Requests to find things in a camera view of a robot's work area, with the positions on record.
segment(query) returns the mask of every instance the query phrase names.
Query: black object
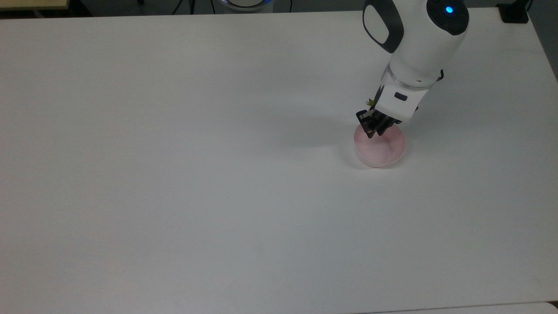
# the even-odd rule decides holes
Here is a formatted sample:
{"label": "black object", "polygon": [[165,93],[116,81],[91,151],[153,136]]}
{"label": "black object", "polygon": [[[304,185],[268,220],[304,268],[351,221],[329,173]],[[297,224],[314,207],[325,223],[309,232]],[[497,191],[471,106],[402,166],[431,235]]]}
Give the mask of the black object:
{"label": "black object", "polygon": [[399,99],[400,101],[407,101],[407,98],[408,98],[406,95],[403,95],[403,94],[398,93],[398,92],[395,92],[394,97]]}
{"label": "black object", "polygon": [[500,16],[504,23],[526,24],[529,21],[527,10],[525,10],[528,2],[529,0],[516,0],[512,4],[497,4],[496,7],[500,10]]}
{"label": "black object", "polygon": [[436,26],[454,36],[462,34],[469,24],[469,11],[460,0],[428,0],[426,12]]}
{"label": "black object", "polygon": [[357,112],[357,119],[369,139],[371,139],[375,133],[382,136],[388,128],[394,124],[401,123],[401,121],[386,116],[377,110],[359,111]]}
{"label": "black object", "polygon": [[[378,42],[370,32],[366,28],[366,24],[364,23],[364,13],[368,6],[372,6],[382,18],[382,21],[387,27],[389,31],[389,35],[387,36],[386,42],[381,44]],[[376,44],[380,45],[380,47],[384,48],[385,51],[389,52],[390,54],[393,53],[401,40],[403,39],[403,34],[405,30],[403,29],[403,22],[401,21],[401,16],[399,16],[399,12],[393,0],[365,0],[364,1],[364,9],[362,10],[362,24],[364,25],[364,30],[368,33],[368,36],[372,38],[376,42]]]}

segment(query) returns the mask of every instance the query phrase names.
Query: white device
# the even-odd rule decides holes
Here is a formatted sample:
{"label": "white device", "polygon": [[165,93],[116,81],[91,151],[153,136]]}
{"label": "white device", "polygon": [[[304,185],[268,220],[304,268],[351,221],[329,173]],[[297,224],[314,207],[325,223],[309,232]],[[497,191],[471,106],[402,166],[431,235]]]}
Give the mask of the white device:
{"label": "white device", "polygon": [[273,13],[275,0],[219,0],[225,13]]}
{"label": "white device", "polygon": [[364,29],[392,53],[370,110],[357,113],[369,138],[408,121],[465,37],[469,12],[460,0],[365,0]]}

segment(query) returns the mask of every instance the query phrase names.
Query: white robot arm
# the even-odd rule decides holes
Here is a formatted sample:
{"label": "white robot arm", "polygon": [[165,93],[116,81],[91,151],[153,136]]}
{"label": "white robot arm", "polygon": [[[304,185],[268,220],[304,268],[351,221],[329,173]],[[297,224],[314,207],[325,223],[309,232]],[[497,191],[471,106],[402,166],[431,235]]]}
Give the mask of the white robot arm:
{"label": "white robot arm", "polygon": [[408,121],[465,37],[469,12],[460,0],[365,0],[363,24],[391,59],[369,110],[357,118],[369,138]]}

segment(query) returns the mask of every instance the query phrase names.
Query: white table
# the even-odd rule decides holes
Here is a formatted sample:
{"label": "white table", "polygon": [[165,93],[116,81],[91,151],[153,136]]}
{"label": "white table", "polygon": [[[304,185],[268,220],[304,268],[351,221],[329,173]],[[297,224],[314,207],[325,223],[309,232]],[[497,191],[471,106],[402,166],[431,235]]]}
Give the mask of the white table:
{"label": "white table", "polygon": [[558,84],[463,47],[369,169],[360,12],[0,21],[2,313],[336,314],[558,299]]}

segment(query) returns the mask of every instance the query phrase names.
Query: pink dish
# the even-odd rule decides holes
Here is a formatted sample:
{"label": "pink dish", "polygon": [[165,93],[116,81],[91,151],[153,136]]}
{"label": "pink dish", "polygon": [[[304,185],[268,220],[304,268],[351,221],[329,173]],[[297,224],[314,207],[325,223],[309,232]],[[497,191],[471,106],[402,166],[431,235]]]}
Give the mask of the pink dish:
{"label": "pink dish", "polygon": [[405,151],[405,136],[397,125],[393,125],[382,136],[375,134],[369,139],[359,125],[354,131],[354,145],[357,157],[363,164],[380,168],[401,158]]}

